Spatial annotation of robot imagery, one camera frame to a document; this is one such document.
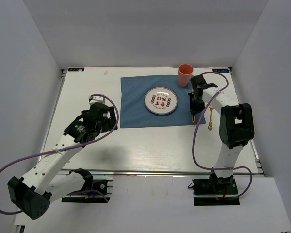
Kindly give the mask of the pink plastic cup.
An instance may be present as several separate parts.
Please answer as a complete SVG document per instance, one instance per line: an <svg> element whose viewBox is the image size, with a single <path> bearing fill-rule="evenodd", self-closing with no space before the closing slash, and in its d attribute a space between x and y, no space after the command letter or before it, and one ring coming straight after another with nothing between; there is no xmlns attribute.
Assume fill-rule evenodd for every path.
<svg viewBox="0 0 291 233"><path fill-rule="evenodd" d="M194 68L190 64L181 64L178 67L178 85L186 87L192 77Z"/></svg>

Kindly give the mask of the blue cloth napkin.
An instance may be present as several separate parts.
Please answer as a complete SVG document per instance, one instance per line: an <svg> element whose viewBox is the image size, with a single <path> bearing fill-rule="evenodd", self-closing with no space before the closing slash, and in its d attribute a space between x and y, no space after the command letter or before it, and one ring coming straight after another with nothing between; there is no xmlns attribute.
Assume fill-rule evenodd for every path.
<svg viewBox="0 0 291 233"><path fill-rule="evenodd" d="M149 90L165 87L175 93L178 98L176 109L166 115L151 113L145 104L145 96ZM121 78L121 128L170 127L192 125L189 107L189 93L192 85L178 85L177 75L150 75Z"/></svg>

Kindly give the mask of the white plate with red characters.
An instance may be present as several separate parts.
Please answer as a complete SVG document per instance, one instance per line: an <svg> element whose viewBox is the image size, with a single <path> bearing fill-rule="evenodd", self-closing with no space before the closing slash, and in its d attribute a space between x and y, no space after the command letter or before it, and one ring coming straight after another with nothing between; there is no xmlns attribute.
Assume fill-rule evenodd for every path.
<svg viewBox="0 0 291 233"><path fill-rule="evenodd" d="M155 87L146 93L144 102L149 112L156 115L168 115L177 108L178 98L168 88Z"/></svg>

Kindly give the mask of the gold fork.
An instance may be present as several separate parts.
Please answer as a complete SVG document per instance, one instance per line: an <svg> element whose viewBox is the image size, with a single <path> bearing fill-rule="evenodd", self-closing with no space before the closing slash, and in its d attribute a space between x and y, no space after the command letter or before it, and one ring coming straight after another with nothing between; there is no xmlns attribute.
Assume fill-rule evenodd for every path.
<svg viewBox="0 0 291 233"><path fill-rule="evenodd" d="M210 110L210 119L209 119L209 124L208 124L208 130L212 131L213 126L212 126L212 112L214 110L214 108L212 106L209 107Z"/></svg>

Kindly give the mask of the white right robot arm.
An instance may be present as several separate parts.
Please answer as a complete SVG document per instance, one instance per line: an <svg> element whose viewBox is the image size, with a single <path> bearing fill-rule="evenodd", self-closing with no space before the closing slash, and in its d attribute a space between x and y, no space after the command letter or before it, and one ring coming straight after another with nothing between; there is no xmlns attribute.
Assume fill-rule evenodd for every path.
<svg viewBox="0 0 291 233"><path fill-rule="evenodd" d="M191 79L192 90L189 93L192 122L199 126L205 110L212 106L220 114L219 137L222 145L218 160L211 172L215 178L209 181L210 190L222 193L227 182L233 176L233 169L244 146L254 137L252 108L248 103L240 104L223 93L227 87L218 88L207 83L203 74Z"/></svg>

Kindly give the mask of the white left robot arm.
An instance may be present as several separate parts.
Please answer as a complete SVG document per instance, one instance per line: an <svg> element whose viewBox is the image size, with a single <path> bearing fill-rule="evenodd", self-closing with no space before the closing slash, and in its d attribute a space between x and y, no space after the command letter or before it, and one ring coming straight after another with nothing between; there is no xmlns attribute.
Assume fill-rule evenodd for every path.
<svg viewBox="0 0 291 233"><path fill-rule="evenodd" d="M93 191L93 176L85 169L75 169L57 181L54 178L85 146L100 140L101 133L108 135L117 129L118 110L114 104L105 104L108 99L105 95L91 95L89 109L67 126L50 154L21 178L9 180L12 203L30 219L40 218L52 202L66 195Z"/></svg>

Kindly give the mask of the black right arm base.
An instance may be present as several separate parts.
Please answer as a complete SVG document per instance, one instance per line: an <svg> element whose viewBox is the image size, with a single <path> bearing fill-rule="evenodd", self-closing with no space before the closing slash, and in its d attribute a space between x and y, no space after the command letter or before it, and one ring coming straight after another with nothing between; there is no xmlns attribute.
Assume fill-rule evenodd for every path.
<svg viewBox="0 0 291 233"><path fill-rule="evenodd" d="M213 187L209 179L194 179L188 189L193 191L194 206L240 205L235 180L230 184Z"/></svg>

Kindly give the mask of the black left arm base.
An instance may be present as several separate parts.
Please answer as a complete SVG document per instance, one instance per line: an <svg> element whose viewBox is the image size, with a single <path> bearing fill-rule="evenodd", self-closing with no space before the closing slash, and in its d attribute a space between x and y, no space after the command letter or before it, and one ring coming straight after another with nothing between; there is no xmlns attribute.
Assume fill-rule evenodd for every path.
<svg viewBox="0 0 291 233"><path fill-rule="evenodd" d="M85 181L81 190L62 197L62 203L108 203L112 193L112 180L95 179L89 171L82 168L70 171L69 174L79 174Z"/></svg>

